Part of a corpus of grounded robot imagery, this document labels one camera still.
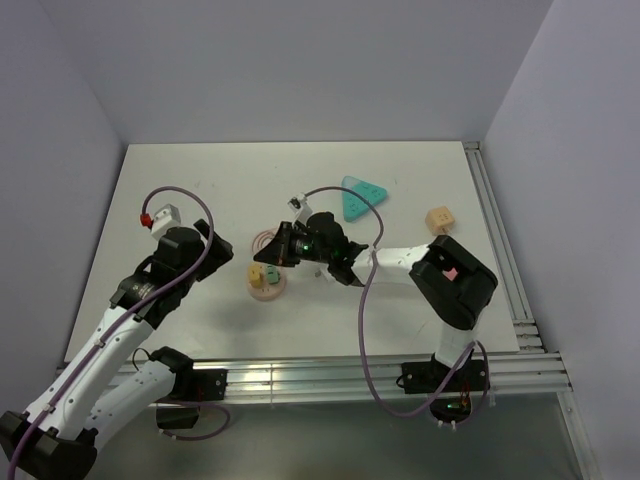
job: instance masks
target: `red connector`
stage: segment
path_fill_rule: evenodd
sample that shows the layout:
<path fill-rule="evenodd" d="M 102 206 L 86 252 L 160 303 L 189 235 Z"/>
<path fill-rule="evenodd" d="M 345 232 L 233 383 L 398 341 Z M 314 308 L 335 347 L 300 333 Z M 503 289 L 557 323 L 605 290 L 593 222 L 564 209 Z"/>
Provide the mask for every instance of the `red connector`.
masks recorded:
<path fill-rule="evenodd" d="M 148 213 L 143 213 L 140 215 L 140 223 L 143 227 L 147 227 L 149 230 L 151 230 L 151 227 L 153 226 L 153 219 Z"/>

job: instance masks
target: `teal object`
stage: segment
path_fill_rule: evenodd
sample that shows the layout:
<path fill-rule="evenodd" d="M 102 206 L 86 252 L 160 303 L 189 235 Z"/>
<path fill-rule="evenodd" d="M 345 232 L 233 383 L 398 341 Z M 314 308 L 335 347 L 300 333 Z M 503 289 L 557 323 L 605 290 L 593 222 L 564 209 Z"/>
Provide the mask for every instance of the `teal object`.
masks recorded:
<path fill-rule="evenodd" d="M 344 177 L 342 186 L 362 195 L 374 207 L 382 203 L 389 195 L 387 190 L 378 185 L 365 182 L 355 177 Z M 355 222 L 369 211 L 362 200 L 347 192 L 342 192 L 342 214 L 347 222 Z"/>
<path fill-rule="evenodd" d="M 269 285 L 275 285 L 280 281 L 280 272 L 273 265 L 267 265 L 264 269 L 264 277 Z"/>

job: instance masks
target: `white table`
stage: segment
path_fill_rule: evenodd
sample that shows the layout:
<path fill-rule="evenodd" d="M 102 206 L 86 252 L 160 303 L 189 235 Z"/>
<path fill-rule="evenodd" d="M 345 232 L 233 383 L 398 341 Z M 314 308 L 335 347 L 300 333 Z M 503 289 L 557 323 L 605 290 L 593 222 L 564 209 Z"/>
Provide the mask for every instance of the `white table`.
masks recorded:
<path fill-rule="evenodd" d="M 232 262 L 194 285 L 143 345 L 164 345 L 193 358 L 266 359 L 351 356 L 358 353 L 356 312 L 360 289 L 316 278 L 314 265 L 287 270 L 284 294 L 270 303 L 245 288 L 250 246 L 256 233 L 291 220 L 287 201 L 351 175 L 385 187 L 380 205 L 383 247 L 430 242 L 424 217 L 446 205 L 456 217 L 451 234 L 491 270 L 498 272 L 467 160 L 459 142 L 349 142 L 132 145 L 116 186 L 82 304 L 67 350 L 70 360 L 89 338 L 118 283 L 153 250 L 156 242 L 140 227 L 140 205 L 160 185 L 198 194 L 211 208 L 216 231 L 234 247 Z M 342 219 L 339 193 L 311 198 L 315 211 L 330 210 L 350 239 L 370 243 L 375 217 Z M 183 224 L 203 217 L 179 194 L 156 197 L 151 213 L 166 203 L 180 208 Z M 440 321 L 417 288 L 378 285 L 366 311 L 371 355 L 432 352 Z M 479 337 L 490 352 L 518 351 L 502 286 L 485 309 Z"/>

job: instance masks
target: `gray floor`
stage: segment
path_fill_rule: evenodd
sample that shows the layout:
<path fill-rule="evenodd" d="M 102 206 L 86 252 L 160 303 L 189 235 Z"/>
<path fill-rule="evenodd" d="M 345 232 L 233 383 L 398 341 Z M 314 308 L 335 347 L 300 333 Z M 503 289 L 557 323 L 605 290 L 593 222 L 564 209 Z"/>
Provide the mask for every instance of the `gray floor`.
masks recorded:
<path fill-rule="evenodd" d="M 497 401 L 457 433 L 424 417 L 392 418 L 372 402 L 235 407 L 226 432 L 198 443 L 158 436 L 148 410 L 107 445 L 89 478 L 579 478 L 555 395 Z M 215 428 L 211 415 L 198 432 Z"/>

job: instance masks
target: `teal triangular block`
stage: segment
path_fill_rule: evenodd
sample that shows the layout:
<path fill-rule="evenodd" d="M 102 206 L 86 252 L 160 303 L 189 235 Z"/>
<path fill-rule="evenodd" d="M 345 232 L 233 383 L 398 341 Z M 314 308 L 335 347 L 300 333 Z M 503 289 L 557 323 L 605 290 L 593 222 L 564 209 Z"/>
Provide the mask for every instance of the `teal triangular block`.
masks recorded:
<path fill-rule="evenodd" d="M 374 207 L 387 198 L 387 190 L 355 177 L 344 177 L 342 186 L 362 195 Z M 347 222 L 354 222 L 369 211 L 362 200 L 347 192 L 342 192 L 342 213 Z"/>

